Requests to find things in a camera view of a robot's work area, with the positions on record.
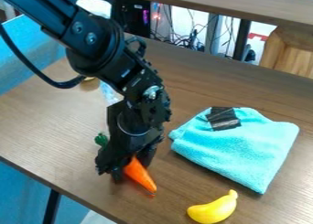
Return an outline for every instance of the cable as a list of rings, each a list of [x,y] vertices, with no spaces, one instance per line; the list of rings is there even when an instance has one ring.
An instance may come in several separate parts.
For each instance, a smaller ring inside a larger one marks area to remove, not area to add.
[[[232,41],[232,32],[233,32],[233,17],[232,17],[232,22],[231,22],[231,30],[228,28],[227,19],[228,19],[228,17],[226,17],[225,25],[226,25],[226,27],[227,27],[228,32],[230,33],[230,38],[229,38],[229,40],[228,40],[228,42],[227,42],[227,48],[226,48],[226,51],[225,51],[225,58],[228,56],[228,50],[229,50],[230,45],[231,45],[231,41]]]
[[[4,42],[10,47],[10,49],[13,51],[13,53],[29,68],[31,71],[33,71],[36,75],[38,75],[42,80],[44,80],[46,83],[50,84],[53,87],[59,88],[59,89],[70,89],[75,87],[77,84],[82,82],[86,77],[79,75],[76,78],[68,81],[63,82],[57,82],[46,76],[44,73],[42,73],[38,68],[36,68],[24,55],[23,53],[17,48],[15,43],[12,41],[10,36],[7,35],[2,22],[0,21],[0,35],[2,36]]]
[[[157,18],[156,18],[156,29],[155,29],[156,32],[157,32],[157,27],[158,27],[158,20],[159,20],[160,10],[161,10],[160,3],[158,3],[158,5],[157,5],[157,13],[156,13],[156,15],[157,15]]]
[[[191,32],[190,32],[190,33],[192,33],[193,28],[195,27],[195,20],[194,20],[194,18],[193,18],[193,15],[192,15],[191,12],[190,12],[190,9],[187,9],[187,11],[188,11],[188,13],[189,13],[189,15],[190,15],[190,18],[191,18],[192,27],[191,27]]]

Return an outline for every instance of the toy banana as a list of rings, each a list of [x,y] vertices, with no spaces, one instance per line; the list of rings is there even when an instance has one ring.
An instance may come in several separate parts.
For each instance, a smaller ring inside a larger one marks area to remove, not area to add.
[[[187,209],[188,215],[203,224],[211,224],[227,219],[235,210],[238,194],[230,190],[228,195],[209,204],[191,206]]]

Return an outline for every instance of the blue towel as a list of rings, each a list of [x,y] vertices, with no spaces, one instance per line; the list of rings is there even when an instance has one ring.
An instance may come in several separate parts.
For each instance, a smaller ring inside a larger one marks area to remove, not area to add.
[[[299,128],[273,122],[250,108],[234,108],[242,126],[213,131],[210,108],[172,131],[172,150],[190,161],[263,194],[273,180]]]

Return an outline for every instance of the robotic arm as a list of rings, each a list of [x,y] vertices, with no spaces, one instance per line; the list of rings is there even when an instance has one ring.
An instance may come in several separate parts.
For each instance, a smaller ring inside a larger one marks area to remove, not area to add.
[[[109,143],[95,158],[99,175],[115,180],[132,156],[148,166],[169,121],[170,99],[151,63],[144,59],[146,43],[124,41],[122,29],[111,19],[88,13],[77,0],[6,0],[66,46],[71,67],[83,76],[107,82],[124,99],[108,107]],[[133,51],[129,45],[139,43]]]

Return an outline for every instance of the table surface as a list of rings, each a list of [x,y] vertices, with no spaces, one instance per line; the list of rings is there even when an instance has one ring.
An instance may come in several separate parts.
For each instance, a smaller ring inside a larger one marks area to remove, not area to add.
[[[148,0],[311,31],[312,0]]]
[[[263,195],[194,165],[159,145],[149,167],[157,184],[151,198],[126,181],[97,176],[93,137],[107,131],[106,102],[98,81],[57,90],[38,77],[1,97],[0,156],[23,173],[109,219],[134,224],[193,223],[186,208],[238,191],[238,207],[224,223],[311,223],[313,219],[313,80],[148,41],[147,57],[164,78],[172,99],[168,131],[210,106],[248,106],[301,131],[279,173]],[[67,60],[46,71],[72,77]]]

